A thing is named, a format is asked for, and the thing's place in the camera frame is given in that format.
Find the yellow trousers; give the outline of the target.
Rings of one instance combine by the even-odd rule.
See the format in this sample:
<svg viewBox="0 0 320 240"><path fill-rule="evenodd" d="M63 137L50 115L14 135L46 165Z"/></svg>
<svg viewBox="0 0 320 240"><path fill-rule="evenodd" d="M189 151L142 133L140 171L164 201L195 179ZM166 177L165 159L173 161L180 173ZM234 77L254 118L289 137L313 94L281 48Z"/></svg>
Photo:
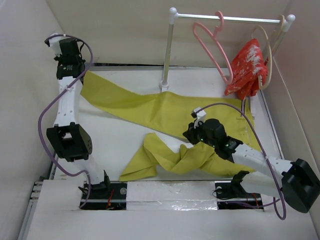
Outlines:
<svg viewBox="0 0 320 240"><path fill-rule="evenodd" d="M191 111L206 107L208 119L219 120L229 136L258 150L259 144L250 130L254 123L252 114L249 110L244 115L238 112L242 104L238 99L181 96L169 91L140 95L92 72L85 75L81 95L102 111L153 130L146 134L142 146L121 173L122 182L155 177L157 166L178 175L196 169L222 177L252 172L248 166L220 158L202 142L191 148L181 145L179 152L173 152L155 133L182 138L192 121Z"/></svg>

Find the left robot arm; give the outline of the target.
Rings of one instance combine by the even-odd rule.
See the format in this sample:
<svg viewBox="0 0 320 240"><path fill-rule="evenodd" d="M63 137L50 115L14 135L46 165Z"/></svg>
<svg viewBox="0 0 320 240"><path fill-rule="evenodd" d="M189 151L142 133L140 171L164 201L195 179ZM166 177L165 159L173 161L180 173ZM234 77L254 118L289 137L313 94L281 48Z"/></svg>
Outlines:
<svg viewBox="0 0 320 240"><path fill-rule="evenodd" d="M112 193L110 179L91 156L92 139L79 123L80 95L86 72L79 42L80 39L62 34L54 34L45 41L55 54L61 95L53 127L46 130L46 136L60 159L87 172L89 180L80 187L82 193L90 199L107 199Z"/></svg>

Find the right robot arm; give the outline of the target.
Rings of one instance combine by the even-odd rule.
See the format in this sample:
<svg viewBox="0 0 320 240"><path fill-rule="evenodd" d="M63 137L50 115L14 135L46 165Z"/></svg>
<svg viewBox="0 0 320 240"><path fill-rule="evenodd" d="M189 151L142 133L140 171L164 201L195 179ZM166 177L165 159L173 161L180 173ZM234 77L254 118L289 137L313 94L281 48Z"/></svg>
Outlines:
<svg viewBox="0 0 320 240"><path fill-rule="evenodd" d="M183 136L193 145L204 143L214 148L223 160L252 168L242 170L232 179L231 191L237 197L257 193L284 201L300 213L308 213L320 195L320 180L309 163L265 157L242 141L228 136L224 126L214 118L195 125L189 123Z"/></svg>

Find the beige wooden hanger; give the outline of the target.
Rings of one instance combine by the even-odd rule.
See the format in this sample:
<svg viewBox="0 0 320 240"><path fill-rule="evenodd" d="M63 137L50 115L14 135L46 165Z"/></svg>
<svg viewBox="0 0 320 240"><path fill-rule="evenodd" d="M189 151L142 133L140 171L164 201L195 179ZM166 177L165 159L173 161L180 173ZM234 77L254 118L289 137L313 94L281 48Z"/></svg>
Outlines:
<svg viewBox="0 0 320 240"><path fill-rule="evenodd" d="M286 19L285 19L284 15L280 15L278 19L280 20L280 24L279 24L280 27L279 27L279 30L273 31L273 34L271 35L272 37L279 37L280 33L282 31L282 28L285 25ZM259 87L259 90L262 91L262 90L266 89L271 82L271 76L272 76L272 71L273 71L273 63L272 63L273 54L272 54L272 47L271 47L271 39L268 37L267 32L265 31L265 29L261 25L256 25L253 28L253 30L251 31L251 38L253 39L253 35L256 30L259 30L263 33L263 36L266 41L265 48L266 48L267 55L264 60L264 65L267 66L268 72L267 72L267 76L266 76L265 81L263 82L262 76L258 75L258 87Z"/></svg>

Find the silver tape strip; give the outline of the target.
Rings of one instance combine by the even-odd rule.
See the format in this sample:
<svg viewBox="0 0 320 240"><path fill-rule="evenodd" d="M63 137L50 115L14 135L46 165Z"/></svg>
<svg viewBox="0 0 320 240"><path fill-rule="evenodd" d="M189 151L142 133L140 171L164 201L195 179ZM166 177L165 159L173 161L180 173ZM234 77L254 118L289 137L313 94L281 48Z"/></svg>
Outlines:
<svg viewBox="0 0 320 240"><path fill-rule="evenodd" d="M213 181L131 181L127 184L128 211L214 211Z"/></svg>

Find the red patterned garment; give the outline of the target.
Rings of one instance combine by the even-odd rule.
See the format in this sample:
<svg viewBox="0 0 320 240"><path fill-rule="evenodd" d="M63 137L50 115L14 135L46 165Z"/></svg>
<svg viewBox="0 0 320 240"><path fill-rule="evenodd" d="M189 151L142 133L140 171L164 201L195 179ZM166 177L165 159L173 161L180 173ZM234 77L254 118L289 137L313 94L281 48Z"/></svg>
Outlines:
<svg viewBox="0 0 320 240"><path fill-rule="evenodd" d="M255 38L244 45L230 66L233 79L224 91L226 96L236 94L238 99L244 100L258 93L259 80L262 80L263 84L266 83L268 67L265 65L260 44Z"/></svg>

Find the white clothes rack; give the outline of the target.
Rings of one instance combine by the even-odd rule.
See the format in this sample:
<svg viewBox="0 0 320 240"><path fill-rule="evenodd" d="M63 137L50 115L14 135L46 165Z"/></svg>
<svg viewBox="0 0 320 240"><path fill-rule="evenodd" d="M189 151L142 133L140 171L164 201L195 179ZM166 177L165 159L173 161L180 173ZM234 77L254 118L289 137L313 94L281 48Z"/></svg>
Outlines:
<svg viewBox="0 0 320 240"><path fill-rule="evenodd" d="M169 89L170 84L168 83L168 74L170 67L170 59L171 59L171 47L173 40L173 32L174 32L174 24L177 19L192 19L192 20L211 20L218 21L220 25L214 31L217 33L222 30L222 27L225 22L230 23L245 23L245 24L256 24L256 25L277 25L277 29L280 29L280 20L275 19L262 19L262 18L246 18L246 17L232 17L232 16L223 16L220 12L215 13L215 15L201 15L201 14L186 14L179 13L175 7L171 7L169 9L169 27L167 34L167 43L166 43L166 51L165 51L165 59L163 65L163 74L162 80L159 84L161 91L165 92ZM279 45L281 44L285 34L289 31L291 25L296 20L296 16L293 14L289 14L285 16L285 25L283 26L279 36L270 37L270 45L272 48L272 56L275 55ZM266 47L263 50L263 56L267 57L267 49Z"/></svg>

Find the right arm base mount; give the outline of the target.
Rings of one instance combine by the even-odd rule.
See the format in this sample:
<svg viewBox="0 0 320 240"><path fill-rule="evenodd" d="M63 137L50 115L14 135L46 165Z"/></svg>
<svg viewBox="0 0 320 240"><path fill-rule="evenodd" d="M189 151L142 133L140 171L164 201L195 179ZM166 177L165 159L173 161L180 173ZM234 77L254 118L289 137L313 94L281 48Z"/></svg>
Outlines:
<svg viewBox="0 0 320 240"><path fill-rule="evenodd" d="M240 185L248 171L240 171L231 180L214 182L212 195L217 199L218 210L260 209L264 210L261 195L248 193Z"/></svg>

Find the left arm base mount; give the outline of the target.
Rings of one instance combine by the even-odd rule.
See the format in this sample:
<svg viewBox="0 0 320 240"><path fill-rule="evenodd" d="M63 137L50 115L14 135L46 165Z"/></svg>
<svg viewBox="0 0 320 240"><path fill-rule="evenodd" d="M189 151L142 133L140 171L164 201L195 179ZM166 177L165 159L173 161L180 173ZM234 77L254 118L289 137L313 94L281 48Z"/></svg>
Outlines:
<svg viewBox="0 0 320 240"><path fill-rule="evenodd" d="M81 210L107 210L121 211L127 209L127 183L112 181L110 191L92 189L87 202L85 202L88 188L79 187L82 196L80 200Z"/></svg>

